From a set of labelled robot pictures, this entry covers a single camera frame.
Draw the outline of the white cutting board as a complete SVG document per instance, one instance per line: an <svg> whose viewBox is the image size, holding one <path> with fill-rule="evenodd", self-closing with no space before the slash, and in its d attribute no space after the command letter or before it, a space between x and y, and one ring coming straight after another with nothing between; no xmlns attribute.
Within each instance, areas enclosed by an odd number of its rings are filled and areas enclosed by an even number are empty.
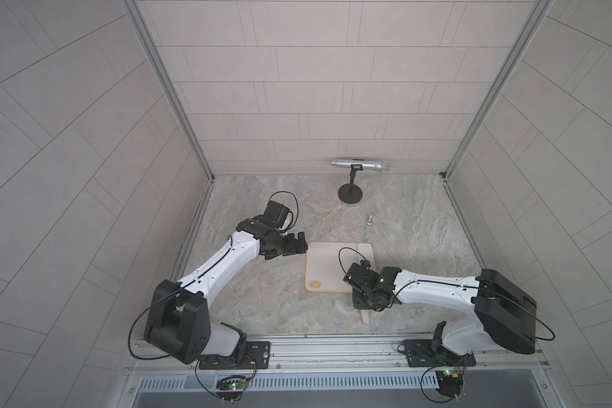
<svg viewBox="0 0 612 408"><path fill-rule="evenodd" d="M353 288L343 281L352 263L364 256L374 267L373 248L369 243L311 242L306 253L304 286L309 292L352 294Z"/></svg>

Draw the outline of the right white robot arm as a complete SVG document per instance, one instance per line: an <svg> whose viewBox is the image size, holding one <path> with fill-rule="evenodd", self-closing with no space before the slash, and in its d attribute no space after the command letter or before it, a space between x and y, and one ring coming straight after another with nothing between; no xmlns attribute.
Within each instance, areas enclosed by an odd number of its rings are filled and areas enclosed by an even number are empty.
<svg viewBox="0 0 612 408"><path fill-rule="evenodd" d="M460 321L436 326L428 353L437 360L493 345L521 355L535 352L537 303L496 270L467 277L422 275L398 267L375 272L362 253L369 248L317 242L309 259L325 277L348 285L353 306L363 316L397 304L430 304L464 313Z"/></svg>

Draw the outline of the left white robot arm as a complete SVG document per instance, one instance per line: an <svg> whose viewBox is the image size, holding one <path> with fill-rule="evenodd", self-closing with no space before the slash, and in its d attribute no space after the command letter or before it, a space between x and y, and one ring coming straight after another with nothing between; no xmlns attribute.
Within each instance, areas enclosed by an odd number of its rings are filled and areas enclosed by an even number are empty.
<svg viewBox="0 0 612 408"><path fill-rule="evenodd" d="M209 260L178 282L164 280L153 294L144 341L188 365L197 360L237 367L246 359L244 331L210 321L209 308L241 269L257 258L304 254L303 232L286 234L272 224L246 219Z"/></svg>

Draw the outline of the right green circuit board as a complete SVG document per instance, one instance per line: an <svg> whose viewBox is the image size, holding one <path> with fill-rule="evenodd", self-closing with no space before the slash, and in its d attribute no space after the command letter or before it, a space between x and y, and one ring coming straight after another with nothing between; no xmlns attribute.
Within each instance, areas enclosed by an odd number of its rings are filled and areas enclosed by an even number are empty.
<svg viewBox="0 0 612 408"><path fill-rule="evenodd" d="M458 399L464 391L465 381L462 372L444 370L435 372L438 389L437 392L446 399Z"/></svg>

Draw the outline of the green circuit board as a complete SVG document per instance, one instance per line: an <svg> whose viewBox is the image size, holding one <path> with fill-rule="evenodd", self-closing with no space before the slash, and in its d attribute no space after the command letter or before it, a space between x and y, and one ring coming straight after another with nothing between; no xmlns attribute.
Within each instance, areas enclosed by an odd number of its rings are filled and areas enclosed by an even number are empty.
<svg viewBox="0 0 612 408"><path fill-rule="evenodd" d="M241 399L249 385L249 379L242 375L224 377L216 382L215 394L222 402L235 403Z"/></svg>
<svg viewBox="0 0 612 408"><path fill-rule="evenodd" d="M435 372L438 389L437 392L446 399L458 399L464 391L465 381L462 372L444 370Z"/></svg>

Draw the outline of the left green circuit board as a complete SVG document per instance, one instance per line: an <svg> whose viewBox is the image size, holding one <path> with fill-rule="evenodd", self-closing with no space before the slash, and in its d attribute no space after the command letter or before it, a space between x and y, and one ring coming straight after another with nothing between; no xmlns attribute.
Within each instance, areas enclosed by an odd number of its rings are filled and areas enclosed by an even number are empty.
<svg viewBox="0 0 612 408"><path fill-rule="evenodd" d="M215 394L222 402L235 403L241 399L249 385L249 379L242 375L224 377L216 382Z"/></svg>

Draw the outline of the black microphone stand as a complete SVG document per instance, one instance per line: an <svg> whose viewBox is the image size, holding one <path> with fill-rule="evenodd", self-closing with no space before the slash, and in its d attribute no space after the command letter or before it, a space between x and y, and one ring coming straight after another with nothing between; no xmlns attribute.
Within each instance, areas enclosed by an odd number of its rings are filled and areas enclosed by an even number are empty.
<svg viewBox="0 0 612 408"><path fill-rule="evenodd" d="M356 204L360 202L363 197L362 189L355 184L355 176L357 173L358 170L351 169L350 181L338 189L338 198L346 204Z"/></svg>

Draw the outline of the silver microphone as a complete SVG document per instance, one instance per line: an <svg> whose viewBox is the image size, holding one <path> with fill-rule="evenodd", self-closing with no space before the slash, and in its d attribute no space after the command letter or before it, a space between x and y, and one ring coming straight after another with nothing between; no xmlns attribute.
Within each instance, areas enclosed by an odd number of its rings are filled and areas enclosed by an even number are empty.
<svg viewBox="0 0 612 408"><path fill-rule="evenodd" d="M355 170L372 170L379 173L390 170L390 163L387 161L365 161L360 159L338 159L331 161L331 165L336 168L349 168Z"/></svg>

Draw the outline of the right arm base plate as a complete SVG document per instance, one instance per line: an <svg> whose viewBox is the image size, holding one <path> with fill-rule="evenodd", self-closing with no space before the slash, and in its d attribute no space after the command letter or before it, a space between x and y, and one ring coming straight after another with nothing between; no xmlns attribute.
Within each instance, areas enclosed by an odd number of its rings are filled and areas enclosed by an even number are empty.
<svg viewBox="0 0 612 408"><path fill-rule="evenodd" d="M476 358L467 353L456 355L442 346L434 346L433 340L407 339L397 346L397 351L406 357L408 367L475 367Z"/></svg>

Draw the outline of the aluminium mounting rail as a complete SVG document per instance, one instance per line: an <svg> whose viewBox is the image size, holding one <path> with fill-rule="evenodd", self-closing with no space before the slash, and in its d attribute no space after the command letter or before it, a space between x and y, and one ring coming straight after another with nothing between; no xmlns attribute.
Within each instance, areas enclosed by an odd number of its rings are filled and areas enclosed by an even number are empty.
<svg viewBox="0 0 612 408"><path fill-rule="evenodd" d="M270 343L269 351L261 351L257 361L267 363L258 374L284 374L297 372L405 372L422 371L438 366L442 360L432 360L428 355L412 350L430 350L428 338L432 333L370 334L370 335L258 335L248 341ZM455 367L474 370L542 369L548 363L541 350L533 355L519 355L499 346L475 350L464 359L450 360ZM181 363L174 358L137 360L125 353L122 373L182 374L190 373L196 363Z"/></svg>

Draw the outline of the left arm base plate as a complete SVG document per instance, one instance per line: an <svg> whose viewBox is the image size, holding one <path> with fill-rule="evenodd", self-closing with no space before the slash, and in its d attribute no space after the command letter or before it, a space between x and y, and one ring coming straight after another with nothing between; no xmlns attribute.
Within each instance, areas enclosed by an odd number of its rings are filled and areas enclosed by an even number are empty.
<svg viewBox="0 0 612 408"><path fill-rule="evenodd" d="M198 361L200 370L266 370L272 343L267 341L247 341L243 350L238 347L232 356L204 355Z"/></svg>

